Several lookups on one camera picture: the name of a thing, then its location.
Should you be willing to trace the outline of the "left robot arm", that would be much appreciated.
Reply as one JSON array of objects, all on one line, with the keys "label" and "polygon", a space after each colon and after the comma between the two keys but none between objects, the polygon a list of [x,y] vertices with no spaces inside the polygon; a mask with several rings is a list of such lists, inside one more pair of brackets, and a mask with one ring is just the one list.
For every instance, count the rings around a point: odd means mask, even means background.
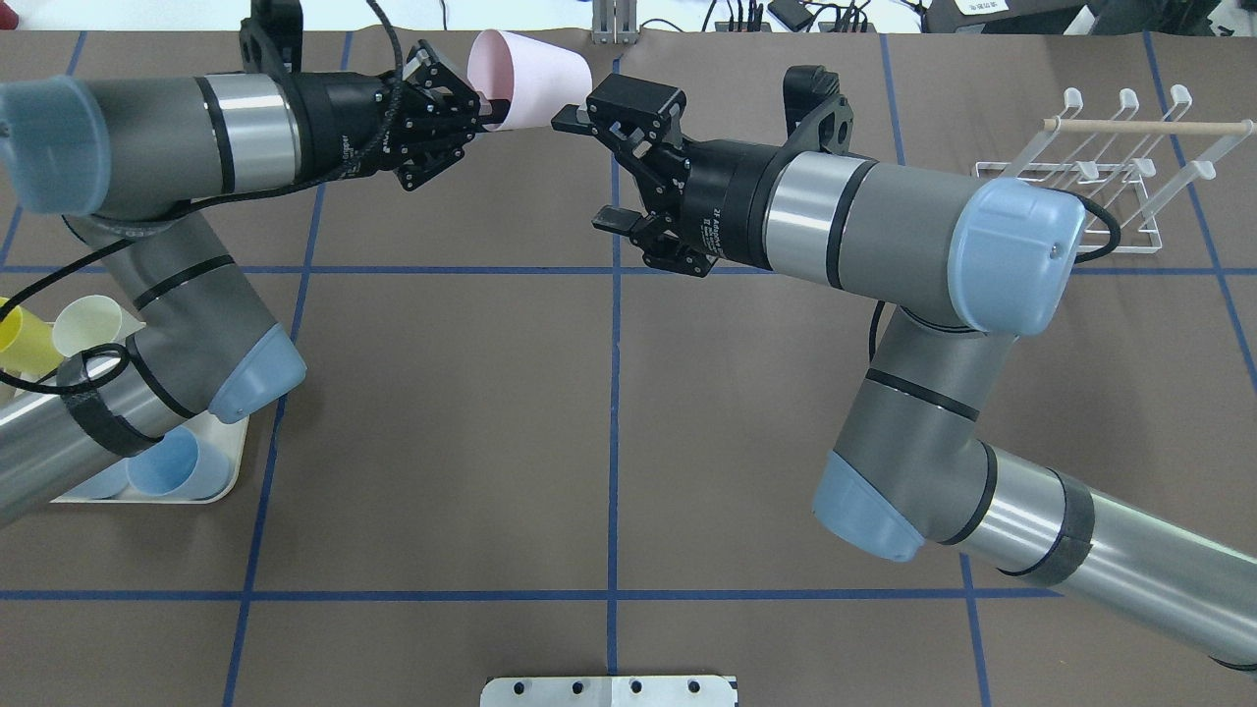
[{"label": "left robot arm", "polygon": [[3,523],[199,413],[238,421],[305,364],[207,224],[214,205],[392,171],[421,187],[509,109],[426,42],[382,75],[300,70],[300,44],[243,30],[226,75],[3,86],[3,161],[26,211],[60,216],[142,328],[69,353],[3,408]]}]

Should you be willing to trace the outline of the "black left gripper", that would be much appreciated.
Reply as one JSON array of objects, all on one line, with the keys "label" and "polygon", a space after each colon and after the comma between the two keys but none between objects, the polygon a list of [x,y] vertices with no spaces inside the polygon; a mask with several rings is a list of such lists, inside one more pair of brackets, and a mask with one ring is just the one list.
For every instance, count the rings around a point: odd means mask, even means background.
[{"label": "black left gripper", "polygon": [[303,72],[297,40],[287,42],[287,60],[300,138],[293,189],[391,171],[403,190],[416,190],[512,111],[512,99],[476,92],[426,40],[382,75]]}]

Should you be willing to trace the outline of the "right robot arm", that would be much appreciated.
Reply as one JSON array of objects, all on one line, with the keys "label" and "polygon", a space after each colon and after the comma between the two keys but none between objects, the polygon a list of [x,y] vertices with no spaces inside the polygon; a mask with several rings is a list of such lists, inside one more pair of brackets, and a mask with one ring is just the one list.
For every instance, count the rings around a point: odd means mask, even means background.
[{"label": "right robot arm", "polygon": [[1099,255],[1117,247],[1112,214],[1016,177],[848,152],[854,111],[821,65],[786,72],[781,146],[690,138],[685,107],[676,86],[608,75],[554,114],[639,187],[641,211],[605,206],[595,228],[657,270],[704,277],[734,260],[894,306],[815,494],[822,526],[889,561],[957,546],[1254,672],[1254,559],[975,433],[1011,346],[1050,326],[1087,260],[1086,225],[1109,230]]}]

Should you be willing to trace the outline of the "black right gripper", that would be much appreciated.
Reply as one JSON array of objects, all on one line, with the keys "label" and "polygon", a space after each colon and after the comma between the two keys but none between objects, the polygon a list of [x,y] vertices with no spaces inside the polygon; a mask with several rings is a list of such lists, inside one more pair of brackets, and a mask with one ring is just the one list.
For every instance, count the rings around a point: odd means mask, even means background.
[{"label": "black right gripper", "polygon": [[602,208],[593,228],[639,247],[647,267],[704,277],[715,260],[769,269],[764,189],[777,148],[745,140],[688,138],[676,86],[608,75],[552,120],[563,135],[593,135],[628,170],[641,211]]}]

